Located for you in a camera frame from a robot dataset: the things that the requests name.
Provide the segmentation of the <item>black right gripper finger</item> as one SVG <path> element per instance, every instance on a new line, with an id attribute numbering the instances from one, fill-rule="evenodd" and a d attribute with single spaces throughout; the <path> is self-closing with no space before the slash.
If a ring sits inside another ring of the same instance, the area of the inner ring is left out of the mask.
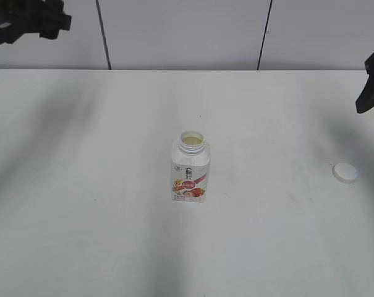
<path id="1" fill-rule="evenodd" d="M 365 61 L 365 70 L 368 74 L 367 83 L 355 102 L 358 114 L 366 113 L 374 108 L 374 53 Z"/>

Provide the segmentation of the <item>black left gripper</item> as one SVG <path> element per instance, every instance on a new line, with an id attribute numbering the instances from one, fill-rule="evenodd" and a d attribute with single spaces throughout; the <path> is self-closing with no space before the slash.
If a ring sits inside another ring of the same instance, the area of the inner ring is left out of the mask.
<path id="1" fill-rule="evenodd" d="M 71 21 L 64 1 L 0 0 L 0 45 L 13 44 L 30 33 L 55 40 L 61 30 L 70 30 Z"/>

